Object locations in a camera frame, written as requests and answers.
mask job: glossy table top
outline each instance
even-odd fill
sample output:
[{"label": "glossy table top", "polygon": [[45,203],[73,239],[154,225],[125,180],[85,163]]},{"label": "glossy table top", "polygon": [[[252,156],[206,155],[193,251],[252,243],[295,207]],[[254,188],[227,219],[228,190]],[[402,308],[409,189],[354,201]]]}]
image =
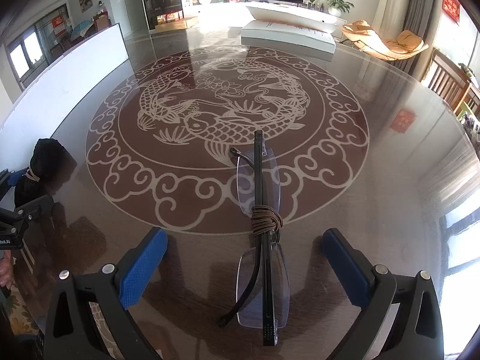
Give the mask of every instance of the glossy table top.
[{"label": "glossy table top", "polygon": [[[72,158],[51,186],[53,221],[31,226],[15,266],[37,320],[59,271],[116,263],[153,224],[168,230],[169,246],[130,313],[165,359],[325,359],[359,312],[319,250],[337,227],[373,264],[428,271],[445,352],[462,351],[480,323],[480,251],[471,246],[480,165],[441,98],[342,45],[327,62],[279,43],[241,45],[238,28],[126,44],[130,61],[53,135]],[[285,219],[291,300],[276,347],[235,320],[216,324],[251,247],[226,153],[249,150],[258,127],[277,156]]]}]

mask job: cord wrapped around glasses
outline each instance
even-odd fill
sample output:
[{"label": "cord wrapped around glasses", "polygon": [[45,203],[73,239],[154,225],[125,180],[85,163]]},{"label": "cord wrapped around glasses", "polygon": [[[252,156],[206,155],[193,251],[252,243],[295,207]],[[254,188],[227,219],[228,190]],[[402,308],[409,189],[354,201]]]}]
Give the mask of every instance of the cord wrapped around glasses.
[{"label": "cord wrapped around glasses", "polygon": [[237,159],[238,201],[243,213],[251,217],[255,247],[240,259],[237,302],[218,325],[225,327],[237,315],[240,325],[263,329],[263,345],[275,346],[290,305],[289,278],[279,244],[282,218],[277,163],[272,149],[265,147],[261,130],[255,132],[253,152],[231,148],[230,153]]}]

